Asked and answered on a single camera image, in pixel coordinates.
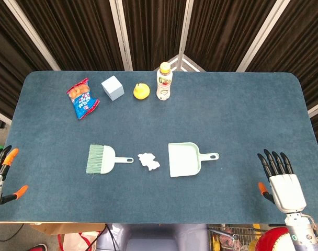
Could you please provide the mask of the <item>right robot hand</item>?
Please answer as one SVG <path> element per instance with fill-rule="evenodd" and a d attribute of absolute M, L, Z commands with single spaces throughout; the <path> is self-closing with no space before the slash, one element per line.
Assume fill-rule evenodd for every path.
<path fill-rule="evenodd" d="M 258 188 L 261 195 L 285 214 L 302 212 L 306 207 L 306 200 L 289 158 L 283 152 L 277 154 L 275 151 L 270 152 L 264 149 L 264 153 L 264 155 L 258 153 L 257 156 L 266 174 L 271 192 L 260 181 Z"/>

